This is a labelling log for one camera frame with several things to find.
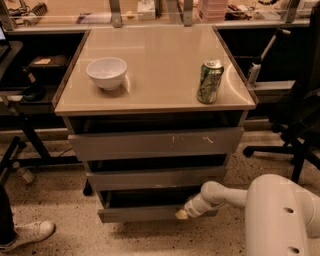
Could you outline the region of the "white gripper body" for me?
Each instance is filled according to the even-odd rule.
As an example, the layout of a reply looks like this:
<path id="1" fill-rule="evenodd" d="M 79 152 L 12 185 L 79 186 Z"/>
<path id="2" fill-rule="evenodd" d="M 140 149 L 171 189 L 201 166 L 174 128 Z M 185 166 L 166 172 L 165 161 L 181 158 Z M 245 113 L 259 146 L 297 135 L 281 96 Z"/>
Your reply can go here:
<path id="1" fill-rule="evenodd" d="M 224 203 L 207 202 L 200 194 L 190 197 L 184 204 L 183 209 L 189 217 L 196 218 L 207 212 L 219 210 Z"/>

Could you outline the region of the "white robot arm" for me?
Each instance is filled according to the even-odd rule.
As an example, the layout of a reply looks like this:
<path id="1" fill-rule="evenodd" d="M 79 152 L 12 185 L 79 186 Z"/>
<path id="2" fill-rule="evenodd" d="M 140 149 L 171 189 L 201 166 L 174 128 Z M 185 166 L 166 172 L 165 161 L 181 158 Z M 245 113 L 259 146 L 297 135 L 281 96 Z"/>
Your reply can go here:
<path id="1" fill-rule="evenodd" d="M 308 241 L 320 237 L 320 197 L 275 174 L 246 190 L 206 182 L 176 217 L 196 218 L 227 204 L 245 209 L 246 256 L 310 256 Z"/>

